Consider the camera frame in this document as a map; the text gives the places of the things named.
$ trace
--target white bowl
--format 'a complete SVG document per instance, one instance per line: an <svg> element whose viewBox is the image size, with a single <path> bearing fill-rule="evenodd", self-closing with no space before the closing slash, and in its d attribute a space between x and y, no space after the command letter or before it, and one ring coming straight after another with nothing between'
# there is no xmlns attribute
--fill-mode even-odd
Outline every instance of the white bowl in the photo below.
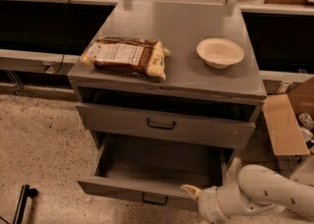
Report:
<svg viewBox="0 0 314 224"><path fill-rule="evenodd" d="M209 66L216 69L225 69L239 63L244 57L243 49L239 45L221 38L202 40L196 51Z"/></svg>

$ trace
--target bag of chips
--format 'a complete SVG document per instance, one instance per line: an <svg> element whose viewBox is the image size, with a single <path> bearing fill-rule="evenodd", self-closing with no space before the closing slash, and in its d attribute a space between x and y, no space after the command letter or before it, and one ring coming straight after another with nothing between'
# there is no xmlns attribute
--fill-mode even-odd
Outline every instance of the bag of chips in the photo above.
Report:
<svg viewBox="0 0 314 224"><path fill-rule="evenodd" d="M159 40L101 36L85 50L80 60L92 68L164 81L165 56L168 55L169 50Z"/></svg>

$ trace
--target cardboard box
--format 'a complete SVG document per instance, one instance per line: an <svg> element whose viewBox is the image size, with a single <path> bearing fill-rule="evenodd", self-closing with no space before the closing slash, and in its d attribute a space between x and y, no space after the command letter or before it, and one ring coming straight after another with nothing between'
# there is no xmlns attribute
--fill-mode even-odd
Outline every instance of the cardboard box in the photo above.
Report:
<svg viewBox="0 0 314 224"><path fill-rule="evenodd" d="M296 118L301 112L314 118L314 78L288 94L269 95L263 112L282 175L299 183L314 182L314 157L306 146Z"/></svg>

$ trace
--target robotic hand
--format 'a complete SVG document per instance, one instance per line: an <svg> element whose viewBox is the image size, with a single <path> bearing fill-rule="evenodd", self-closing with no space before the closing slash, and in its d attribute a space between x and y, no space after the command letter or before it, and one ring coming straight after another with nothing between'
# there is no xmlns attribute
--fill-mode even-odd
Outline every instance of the robotic hand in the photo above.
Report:
<svg viewBox="0 0 314 224"><path fill-rule="evenodd" d="M198 211L209 223L222 224L233 217L268 215L294 210L314 220L314 187L300 185L259 165L247 165L237 181L200 190L182 185L198 203Z"/></svg>

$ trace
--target gray countertop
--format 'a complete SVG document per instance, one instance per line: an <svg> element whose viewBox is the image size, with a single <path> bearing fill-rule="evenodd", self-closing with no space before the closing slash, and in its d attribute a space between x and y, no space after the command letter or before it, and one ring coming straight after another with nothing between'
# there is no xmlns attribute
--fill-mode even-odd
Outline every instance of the gray countertop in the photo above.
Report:
<svg viewBox="0 0 314 224"><path fill-rule="evenodd" d="M263 100L265 87L240 9L226 4L120 2L95 35L118 35L161 40L171 51L164 82L93 70L77 62L69 72L72 81L102 82L189 90L211 95ZM196 46L211 37L226 38L244 50L242 62L217 70L197 56Z"/></svg>

